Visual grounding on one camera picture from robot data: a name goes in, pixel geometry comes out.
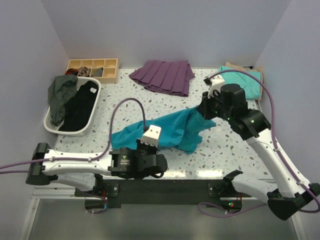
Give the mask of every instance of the black metal bar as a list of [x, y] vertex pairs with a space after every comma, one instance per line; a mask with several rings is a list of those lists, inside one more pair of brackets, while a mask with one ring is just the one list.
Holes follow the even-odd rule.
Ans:
[[[220, 197], [236, 197], [238, 193], [229, 192], [226, 196], [218, 195], [214, 186], [222, 183], [217, 180], [103, 180], [104, 186], [116, 186], [117, 195], [108, 190], [109, 208], [121, 208], [122, 204], [157, 204], [157, 205], [197, 205], [210, 202], [220, 205]], [[86, 194], [75, 191], [76, 197]]]

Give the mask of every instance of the white wall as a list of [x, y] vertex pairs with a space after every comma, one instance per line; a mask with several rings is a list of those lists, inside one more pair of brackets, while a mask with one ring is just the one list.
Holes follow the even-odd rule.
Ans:
[[[68, 56], [39, 0], [1, 1], [0, 33], [0, 165], [4, 165], [30, 160], [38, 142], [54, 142], [55, 136], [42, 125], [47, 88], [64, 72]], [[32, 194], [26, 176], [0, 176], [0, 239], [19, 238]]]
[[252, 66], [290, 0], [42, 0], [70, 58]]
[[[275, 101], [276, 135], [301, 172], [320, 182], [320, 1], [292, 0], [257, 66]], [[264, 95], [263, 107], [270, 116]], [[300, 213], [310, 240], [320, 237], [320, 214]]]

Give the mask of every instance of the speckled tabletop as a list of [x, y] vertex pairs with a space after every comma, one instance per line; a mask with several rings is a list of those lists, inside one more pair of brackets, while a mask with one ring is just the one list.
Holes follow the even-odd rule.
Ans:
[[[59, 135], [55, 149], [74, 153], [99, 153], [107, 145], [109, 123], [113, 108], [122, 99], [137, 98], [144, 105], [146, 118], [155, 119], [175, 111], [194, 107], [201, 102], [202, 92], [208, 91], [203, 79], [216, 69], [193, 69], [195, 78], [190, 82], [189, 97], [171, 96], [145, 90], [134, 83], [129, 74], [134, 69], [120, 69], [117, 84], [102, 84], [100, 99], [93, 127], [84, 136]], [[254, 100], [249, 108], [256, 109]], [[115, 115], [113, 131], [118, 132], [127, 125], [142, 120], [136, 102], [123, 104]], [[202, 142], [194, 153], [187, 155], [175, 148], [163, 149], [161, 153], [168, 161], [168, 170], [161, 179], [221, 179], [224, 175], [241, 170], [258, 179], [269, 180], [272, 176], [262, 160], [240, 136], [234, 133], [228, 122], [214, 119], [217, 126], [202, 131]]]

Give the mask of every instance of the white laundry basket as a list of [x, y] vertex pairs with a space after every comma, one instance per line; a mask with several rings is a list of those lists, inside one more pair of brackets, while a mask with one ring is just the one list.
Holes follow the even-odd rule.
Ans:
[[50, 107], [48, 109], [48, 111], [46, 112], [46, 115], [44, 117], [43, 120], [43, 125], [45, 127], [46, 130], [48, 130], [51, 133], [54, 134], [61, 134], [61, 135], [66, 135], [66, 136], [83, 136], [86, 135], [90, 128], [92, 127], [93, 124], [93, 118], [95, 115], [95, 111], [97, 108], [97, 103], [99, 101], [99, 96], [100, 96], [100, 91], [101, 91], [101, 84], [98, 80], [92, 78], [92, 77], [84, 77], [84, 76], [78, 76], [78, 82], [76, 84], [76, 90], [79, 90], [80, 86], [82, 86], [83, 84], [85, 84], [88, 81], [92, 81], [94, 83], [96, 83], [99, 87], [96, 98], [95, 98], [95, 102], [92, 108], [92, 112], [89, 118], [88, 123], [86, 124], [86, 126], [79, 130], [79, 131], [59, 131], [59, 128], [64, 124], [64, 121], [62, 121], [58, 126], [55, 126], [52, 124], [52, 117], [51, 117], [51, 113], [50, 113]]

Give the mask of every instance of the teal cloth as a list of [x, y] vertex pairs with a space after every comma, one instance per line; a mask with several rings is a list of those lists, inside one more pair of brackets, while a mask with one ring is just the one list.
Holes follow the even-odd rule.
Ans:
[[[229, 66], [221, 66], [219, 72], [223, 70], [233, 69]], [[247, 71], [247, 73], [255, 76], [261, 81], [261, 73], [258, 71]], [[245, 91], [246, 99], [259, 99], [261, 97], [260, 84], [253, 80], [251, 77], [244, 75], [240, 72], [225, 72], [221, 76], [225, 80], [226, 84], [239, 84]]]
[[[137, 149], [136, 140], [142, 137], [143, 121], [133, 123], [122, 131], [112, 134], [112, 148], [127, 147]], [[146, 125], [161, 127], [159, 138], [160, 148], [175, 147], [193, 153], [197, 145], [202, 142], [199, 133], [216, 126], [212, 120], [205, 120], [195, 107], [177, 111], [154, 120], [147, 120]]]

